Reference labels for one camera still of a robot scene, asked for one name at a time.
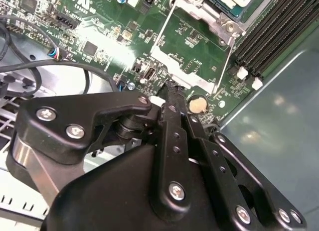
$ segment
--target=black cable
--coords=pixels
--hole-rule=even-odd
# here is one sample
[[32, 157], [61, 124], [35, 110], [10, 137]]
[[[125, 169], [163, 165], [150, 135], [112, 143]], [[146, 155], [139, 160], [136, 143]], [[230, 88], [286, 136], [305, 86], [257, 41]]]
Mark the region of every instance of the black cable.
[[32, 61], [29, 63], [21, 63], [21, 64], [16, 64], [16, 65], [9, 65], [9, 66], [2, 66], [0, 67], [0, 73], [6, 73], [9, 71], [16, 71], [16, 70], [21, 70], [21, 69], [26, 69], [26, 68], [35, 68], [35, 67], [41, 67], [41, 66], [49, 66], [49, 65], [62, 65], [62, 66], [71, 66], [71, 67], [77, 67], [77, 68], [82, 68], [84, 70], [88, 70], [91, 73], [99, 76], [103, 80], [106, 80], [110, 83], [110, 86], [114, 92], [118, 92], [119, 89], [117, 88], [113, 78], [104, 72], [103, 70], [93, 67], [88, 64], [82, 64], [82, 63], [75, 63], [71, 61], [55, 61], [53, 59], [48, 59], [48, 60], [40, 60], [40, 61]]
[[89, 75], [89, 71], [83, 69], [84, 71], [84, 77], [85, 77], [85, 87], [83, 90], [83, 94], [87, 94], [90, 88], [90, 75]]
[[11, 19], [11, 20], [17, 20], [20, 22], [23, 22], [27, 25], [29, 25], [30, 27], [36, 29], [39, 33], [41, 33], [51, 44], [53, 47], [57, 48], [58, 45], [52, 40], [52, 38], [47, 35], [47, 33], [45, 33], [39, 26], [35, 25], [34, 23], [29, 22], [28, 20], [24, 19], [24, 18], [20, 18], [14, 15], [9, 15], [9, 14], [5, 14], [5, 15], [0, 15], [0, 19]]
[[11, 42], [11, 37], [10, 37], [10, 33], [7, 30], [7, 28], [0, 22], [0, 31], [3, 33], [4, 35], [4, 46], [0, 52], [0, 61], [4, 58], [4, 56], [6, 55], [8, 48], [9, 48], [9, 44]]
[[[16, 47], [16, 45], [14, 44], [13, 40], [11, 41], [10, 44], [10, 48], [11, 50], [15, 53], [15, 55], [23, 62], [23, 63], [29, 63], [30, 60], [27, 59], [27, 57], [25, 57], [20, 50], [18, 50], [18, 48]], [[8, 91], [7, 95], [11, 96], [11, 97], [29, 97], [32, 96], [34, 93], [36, 93], [40, 87], [42, 86], [42, 77], [41, 74], [39, 72], [39, 70], [37, 68], [29, 68], [30, 73], [33, 75], [34, 77], [34, 81], [35, 81], [35, 89], [30, 91], [30, 92], [13, 92], [13, 91]]]

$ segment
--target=white connector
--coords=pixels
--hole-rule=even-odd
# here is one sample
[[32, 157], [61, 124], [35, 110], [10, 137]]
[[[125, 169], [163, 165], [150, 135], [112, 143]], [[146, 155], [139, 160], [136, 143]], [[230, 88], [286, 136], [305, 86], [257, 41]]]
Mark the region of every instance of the white connector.
[[244, 67], [240, 67], [237, 72], [237, 77], [241, 80], [244, 80], [248, 76], [248, 71]]
[[263, 86], [263, 82], [259, 78], [255, 78], [255, 81], [253, 82], [252, 88], [257, 91], [262, 86]]

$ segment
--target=black dimm slot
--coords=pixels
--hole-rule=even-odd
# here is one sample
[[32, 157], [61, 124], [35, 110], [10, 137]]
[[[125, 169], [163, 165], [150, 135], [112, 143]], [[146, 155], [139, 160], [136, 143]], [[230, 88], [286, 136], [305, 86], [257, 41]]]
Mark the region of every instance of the black dimm slot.
[[284, 13], [282, 13], [277, 22], [272, 24], [271, 27], [269, 27], [268, 32], [264, 33], [259, 40], [259, 44], [255, 44], [255, 46], [249, 50], [249, 52], [245, 55], [245, 61], [251, 66], [251, 61], [261, 52], [265, 49], [265, 47], [269, 44], [269, 42], [272, 40], [276, 34], [282, 34], [281, 30], [283, 27], [287, 24], [287, 27], [289, 25], [293, 24], [290, 22], [291, 19], [295, 19], [298, 17], [296, 14], [302, 9], [303, 5], [305, 3], [305, 0], [294, 0], [290, 5], [289, 8], [285, 10]]
[[298, 38], [303, 32], [304, 30], [309, 27], [317, 18], [319, 17], [319, 6], [317, 6], [317, 8], [315, 9], [315, 11], [313, 13], [311, 13], [309, 15], [308, 18], [306, 18], [302, 24], [300, 24], [297, 29], [295, 30], [295, 32], [293, 34], [291, 34], [291, 36], [288, 36], [285, 39], [285, 42], [283, 43], [283, 45], [281, 45], [281, 47], [274, 51], [274, 53], [268, 57], [267, 60], [264, 60], [261, 64], [258, 65], [258, 67], [256, 67], [256, 70], [258, 71], [264, 71], [265, 69], [267, 69], [267, 67], [269, 65], [271, 65], [276, 59], [277, 57], [284, 52], [292, 43], [293, 41]]
[[241, 53], [243, 51], [245, 52], [251, 47], [252, 39], [255, 39], [256, 36], [258, 36], [260, 33], [263, 33], [264, 31], [266, 31], [266, 28], [267, 26], [269, 26], [269, 23], [272, 23], [276, 20], [278, 13], [280, 14], [282, 12], [282, 8], [286, 7], [290, 3], [290, 1], [291, 0], [279, 0], [273, 6], [273, 8], [269, 11], [269, 13], [265, 15], [265, 17], [261, 20], [261, 22], [256, 25], [256, 27], [246, 36], [244, 41], [237, 48], [236, 54], [238, 54], [238, 57], [241, 56]]
[[281, 27], [281, 29], [283, 30], [280, 33], [277, 32], [276, 34], [274, 34], [273, 37], [265, 43], [265, 46], [260, 48], [260, 50], [252, 59], [247, 59], [247, 61], [249, 61], [249, 66], [255, 67], [256, 64], [259, 64], [261, 62], [261, 60], [265, 60], [272, 52], [272, 50], [276, 49], [276, 47], [279, 46], [283, 38], [288, 36], [292, 32], [294, 27], [296, 27], [296, 24], [299, 24], [303, 19], [305, 19], [309, 12], [315, 8], [317, 3], [318, 0], [311, 0], [310, 2], [307, 1], [306, 3], [304, 3], [304, 7], [296, 11], [294, 16], [292, 17], [293, 21], [287, 24], [287, 26]]

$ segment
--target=motherboard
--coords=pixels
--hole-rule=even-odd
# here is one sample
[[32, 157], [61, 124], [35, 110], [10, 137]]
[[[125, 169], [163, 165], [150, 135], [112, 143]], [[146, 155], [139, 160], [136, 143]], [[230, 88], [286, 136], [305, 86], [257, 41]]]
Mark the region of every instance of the motherboard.
[[[0, 0], [0, 14], [42, 28], [67, 59], [103, 69], [120, 91], [185, 87], [189, 112], [221, 121], [260, 89], [318, 25], [318, 0]], [[6, 27], [50, 43], [19, 21]]]

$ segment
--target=gray metal panel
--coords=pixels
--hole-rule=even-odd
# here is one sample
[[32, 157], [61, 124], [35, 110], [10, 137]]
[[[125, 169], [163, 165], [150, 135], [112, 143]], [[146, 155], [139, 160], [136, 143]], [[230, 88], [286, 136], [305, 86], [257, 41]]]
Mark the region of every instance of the gray metal panel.
[[319, 29], [225, 121], [223, 133], [318, 230]]

